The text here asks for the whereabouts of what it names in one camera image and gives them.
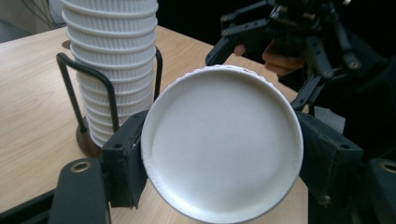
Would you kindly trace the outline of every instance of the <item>black metal holder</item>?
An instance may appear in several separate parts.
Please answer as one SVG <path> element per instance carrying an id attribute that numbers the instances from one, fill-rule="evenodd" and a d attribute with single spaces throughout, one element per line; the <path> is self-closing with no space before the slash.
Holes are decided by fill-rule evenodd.
<path id="1" fill-rule="evenodd" d="M 56 189 L 0 214 L 0 223 L 110 223 L 101 163 L 84 158 L 67 164 Z"/>
<path id="2" fill-rule="evenodd" d="M 157 60 L 157 72 L 156 72 L 155 87 L 154 87 L 154 100 L 157 99 L 158 95 L 160 94 L 161 79 L 163 72 L 163 57 L 161 55 L 161 52 L 158 50 L 158 48 L 156 48 L 155 56 Z M 89 123 L 87 122 L 86 118 L 83 118 L 81 115 L 81 111 L 78 107 L 78 100 L 73 89 L 73 84 L 70 80 L 70 76 L 67 71 L 67 66 L 70 66 L 71 68 L 81 73 L 84 73 L 90 77 L 98 79 L 106 87 L 110 112 L 111 112 L 111 120 L 113 123 L 113 131 L 115 133 L 117 129 L 120 127 L 120 125 L 119 125 L 119 116 L 117 112 L 116 94 L 114 92 L 113 85 L 111 84 L 110 80 L 102 73 L 85 65 L 82 65 L 80 63 L 74 62 L 73 60 L 69 59 L 64 53 L 58 53 L 56 55 L 56 60 L 61 70 L 62 77 L 64 79 L 64 85 L 66 86 L 67 93 L 69 95 L 70 101 L 72 103 L 78 121 L 78 128 L 76 131 L 78 145 L 81 151 L 86 156 L 98 158 L 101 154 L 101 149 L 91 140 Z"/>

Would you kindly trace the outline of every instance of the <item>wooden table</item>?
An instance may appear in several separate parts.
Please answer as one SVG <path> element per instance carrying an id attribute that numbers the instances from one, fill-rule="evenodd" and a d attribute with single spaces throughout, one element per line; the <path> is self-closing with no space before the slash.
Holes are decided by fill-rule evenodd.
<path id="1" fill-rule="evenodd" d="M 162 27 L 156 32 L 163 55 L 162 89 L 205 66 L 211 46 Z M 63 28 L 0 45 L 0 212 L 56 188 L 61 169 L 84 157 L 76 140 L 76 116 L 55 61 L 59 52 L 72 57 L 62 47 L 65 40 Z M 234 56 L 226 63 L 255 71 L 289 100 L 295 97 L 262 64 Z M 76 87 L 76 76 L 71 78 Z M 111 216 L 113 223 L 200 223 L 171 208 L 149 181 L 138 210 L 111 208 Z M 298 178 L 275 209 L 249 223 L 307 223 L 302 180 Z"/>

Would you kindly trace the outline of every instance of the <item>black cable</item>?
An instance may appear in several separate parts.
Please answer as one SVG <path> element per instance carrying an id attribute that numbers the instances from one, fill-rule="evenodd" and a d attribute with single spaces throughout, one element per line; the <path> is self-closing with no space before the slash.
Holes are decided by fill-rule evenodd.
<path id="1" fill-rule="evenodd" d="M 49 28 L 52 28 L 52 29 L 54 28 L 50 23 L 48 23 L 48 21 L 44 20 L 44 19 L 41 18 L 39 15 L 37 15 L 37 14 L 35 13 L 35 11 L 32 10 L 32 9 L 29 7 L 29 5 L 25 2 L 25 0 L 21 0 L 21 1 L 22 1 L 23 4 L 26 6 L 26 8 L 29 9 L 29 11 L 33 13 L 33 15 L 35 15 L 35 16 L 36 16 L 37 18 L 39 18 L 42 22 L 44 22 L 46 25 L 48 25 Z"/>
<path id="2" fill-rule="evenodd" d="M 41 15 L 44 16 L 44 18 L 46 18 L 47 23 L 50 24 L 52 29 L 61 28 L 61 26 L 58 26 L 58 24 L 56 22 L 53 22 L 53 18 L 52 17 L 51 17 L 52 21 L 49 20 L 48 15 L 46 15 L 46 13 L 37 5 L 35 0 L 31 0 L 31 2 L 38 9 L 38 11 L 41 13 Z"/>

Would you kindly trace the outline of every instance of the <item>stack of white bowls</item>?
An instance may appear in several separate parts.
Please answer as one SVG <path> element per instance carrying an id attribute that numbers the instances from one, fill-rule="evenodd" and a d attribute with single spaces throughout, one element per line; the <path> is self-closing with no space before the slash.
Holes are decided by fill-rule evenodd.
<path id="1" fill-rule="evenodd" d="M 116 93 L 119 124 L 153 101 L 157 0 L 62 0 L 76 62 L 104 74 Z M 107 91 L 77 72 L 92 141 L 114 134 Z"/>

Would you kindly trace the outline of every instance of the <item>screw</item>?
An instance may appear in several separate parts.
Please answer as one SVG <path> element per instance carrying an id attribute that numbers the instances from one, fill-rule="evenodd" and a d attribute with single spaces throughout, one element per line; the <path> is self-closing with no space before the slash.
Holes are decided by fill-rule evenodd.
<path id="1" fill-rule="evenodd" d="M 345 1 L 343 2 L 343 6 L 349 5 L 350 1 L 351 1 L 351 0 L 345 0 Z"/>
<path id="2" fill-rule="evenodd" d="M 285 6 L 279 6 L 278 9 L 279 9 L 280 12 L 287 12 L 288 11 L 288 8 L 285 7 Z"/>
<path id="3" fill-rule="evenodd" d="M 352 62 L 349 64 L 349 67 L 352 69 L 358 68 L 359 67 L 359 63 L 358 62 Z"/>
<path id="4" fill-rule="evenodd" d="M 81 172 L 84 172 L 84 171 L 90 169 L 90 167 L 91 167 L 91 163 L 90 163 L 90 162 L 88 162 L 88 161 L 81 161 L 81 162 L 78 162 L 78 163 L 74 164 L 74 165 L 70 168 L 70 170 L 71 170 L 71 172 L 73 172 L 73 173 L 81 173 Z"/>
<path id="5" fill-rule="evenodd" d="M 332 77 L 332 71 L 330 71 L 330 70 L 324 71 L 323 76 L 324 77 Z"/>
<path id="6" fill-rule="evenodd" d="M 332 204 L 332 198 L 329 195 L 325 195 L 320 199 L 319 203 L 327 208 L 330 204 Z"/>

